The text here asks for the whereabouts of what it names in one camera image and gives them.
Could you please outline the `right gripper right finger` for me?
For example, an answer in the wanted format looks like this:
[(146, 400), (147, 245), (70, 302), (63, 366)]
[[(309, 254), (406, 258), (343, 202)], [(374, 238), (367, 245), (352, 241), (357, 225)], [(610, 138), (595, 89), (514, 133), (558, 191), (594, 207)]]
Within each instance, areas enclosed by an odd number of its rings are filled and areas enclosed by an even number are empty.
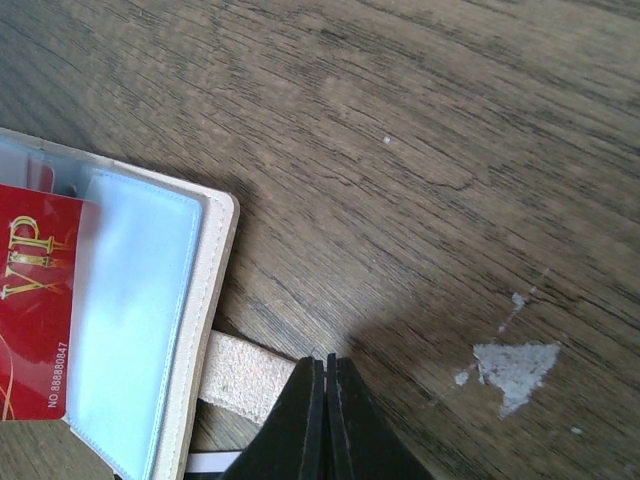
[(327, 479), (431, 479), (394, 433), (354, 362), (327, 357), (325, 393)]

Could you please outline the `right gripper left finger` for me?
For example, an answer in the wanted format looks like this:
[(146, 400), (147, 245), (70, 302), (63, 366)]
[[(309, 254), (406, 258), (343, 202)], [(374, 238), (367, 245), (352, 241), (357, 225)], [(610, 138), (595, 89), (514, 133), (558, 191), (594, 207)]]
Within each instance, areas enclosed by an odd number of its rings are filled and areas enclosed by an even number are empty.
[(298, 361), (260, 431), (224, 479), (318, 479), (322, 472), (323, 362)]

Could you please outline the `beige leather card holder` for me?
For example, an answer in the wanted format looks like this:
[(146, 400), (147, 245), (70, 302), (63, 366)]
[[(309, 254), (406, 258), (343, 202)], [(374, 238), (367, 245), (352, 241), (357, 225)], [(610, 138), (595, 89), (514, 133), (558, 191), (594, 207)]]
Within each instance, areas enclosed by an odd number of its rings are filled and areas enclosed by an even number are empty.
[(212, 328), (236, 198), (7, 129), (4, 185), (100, 208), (78, 241), (60, 419), (118, 479), (222, 478), (186, 472), (197, 402), (261, 423), (292, 371)]

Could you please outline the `red card gold vip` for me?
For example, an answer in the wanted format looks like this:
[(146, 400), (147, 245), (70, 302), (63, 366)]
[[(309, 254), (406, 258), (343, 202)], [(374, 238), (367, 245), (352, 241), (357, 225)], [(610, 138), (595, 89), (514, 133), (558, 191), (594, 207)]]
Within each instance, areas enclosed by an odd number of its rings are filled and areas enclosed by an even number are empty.
[(66, 410), (77, 248), (93, 202), (1, 188), (1, 419), (58, 420)]

